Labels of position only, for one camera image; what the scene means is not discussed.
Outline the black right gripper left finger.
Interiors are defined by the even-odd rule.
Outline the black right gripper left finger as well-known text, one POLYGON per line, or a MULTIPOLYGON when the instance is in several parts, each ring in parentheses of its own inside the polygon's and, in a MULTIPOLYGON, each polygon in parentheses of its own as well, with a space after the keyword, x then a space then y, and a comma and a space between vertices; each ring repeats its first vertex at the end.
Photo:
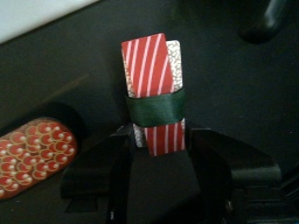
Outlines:
POLYGON ((69 199, 66 213, 96 211, 97 198, 106 197, 105 224, 126 224, 133 149, 133 127, 128 124, 73 159, 60 183, 60 196, 69 199))

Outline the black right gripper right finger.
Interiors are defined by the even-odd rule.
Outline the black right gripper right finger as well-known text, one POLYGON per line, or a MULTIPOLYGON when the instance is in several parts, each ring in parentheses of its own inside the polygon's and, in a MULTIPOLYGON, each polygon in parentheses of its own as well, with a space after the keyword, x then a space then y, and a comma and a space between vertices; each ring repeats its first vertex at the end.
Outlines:
POLYGON ((208 224, 265 224, 281 202, 276 161, 241 141, 188 126, 185 146, 208 224))

